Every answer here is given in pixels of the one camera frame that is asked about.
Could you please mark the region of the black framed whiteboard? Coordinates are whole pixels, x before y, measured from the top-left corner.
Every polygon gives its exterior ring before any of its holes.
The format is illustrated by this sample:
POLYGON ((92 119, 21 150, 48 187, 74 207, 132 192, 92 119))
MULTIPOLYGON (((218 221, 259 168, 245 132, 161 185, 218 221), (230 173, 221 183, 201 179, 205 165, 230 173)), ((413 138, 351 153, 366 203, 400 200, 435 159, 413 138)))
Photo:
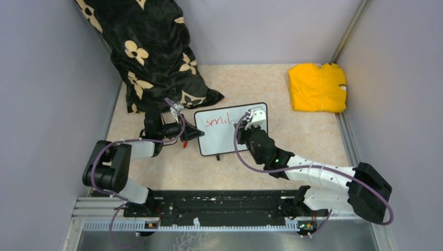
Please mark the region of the black framed whiteboard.
POLYGON ((258 102, 197 111, 194 114, 195 126, 204 132, 198 137, 200 154, 213 156, 234 152, 235 124, 249 111, 267 114, 267 104, 258 102))

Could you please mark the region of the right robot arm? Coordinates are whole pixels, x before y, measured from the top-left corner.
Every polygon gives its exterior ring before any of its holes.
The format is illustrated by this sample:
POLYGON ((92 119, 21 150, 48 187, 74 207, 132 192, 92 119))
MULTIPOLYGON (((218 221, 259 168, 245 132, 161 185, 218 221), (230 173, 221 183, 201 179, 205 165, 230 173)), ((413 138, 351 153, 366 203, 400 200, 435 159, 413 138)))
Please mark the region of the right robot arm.
POLYGON ((277 147, 260 126, 247 128, 241 123, 235 124, 234 145, 245 145, 253 160, 263 166, 252 167, 238 155, 248 169, 310 184, 294 201, 295 211, 300 215, 332 209, 353 211, 378 225, 393 223, 394 213, 389 204, 392 186, 368 163, 344 167, 311 161, 277 147))

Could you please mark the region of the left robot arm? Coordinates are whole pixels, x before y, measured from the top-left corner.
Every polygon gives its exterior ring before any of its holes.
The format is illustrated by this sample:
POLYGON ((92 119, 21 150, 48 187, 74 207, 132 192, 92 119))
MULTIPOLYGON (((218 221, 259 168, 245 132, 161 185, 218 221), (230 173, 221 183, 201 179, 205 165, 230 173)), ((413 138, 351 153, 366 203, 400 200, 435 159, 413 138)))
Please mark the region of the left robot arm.
POLYGON ((136 204, 143 216, 157 209, 152 191, 129 178, 130 163, 140 158, 158 156, 165 143, 188 142, 205 133, 190 124, 183 115, 165 123, 159 111, 145 113, 144 129, 138 139, 118 143, 100 140, 96 143, 82 175, 82 182, 98 192, 136 204))

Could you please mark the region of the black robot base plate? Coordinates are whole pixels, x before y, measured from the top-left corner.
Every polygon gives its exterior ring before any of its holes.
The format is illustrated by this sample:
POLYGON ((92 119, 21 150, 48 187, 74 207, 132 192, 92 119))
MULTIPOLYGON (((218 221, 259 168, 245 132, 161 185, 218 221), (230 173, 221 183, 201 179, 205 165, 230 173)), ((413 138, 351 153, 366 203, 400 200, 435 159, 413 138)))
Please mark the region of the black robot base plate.
POLYGON ((286 220, 316 221, 327 209, 313 211, 302 201, 307 187, 299 190, 157 190, 147 202, 129 202, 125 218, 154 217, 164 227, 284 226, 286 220))

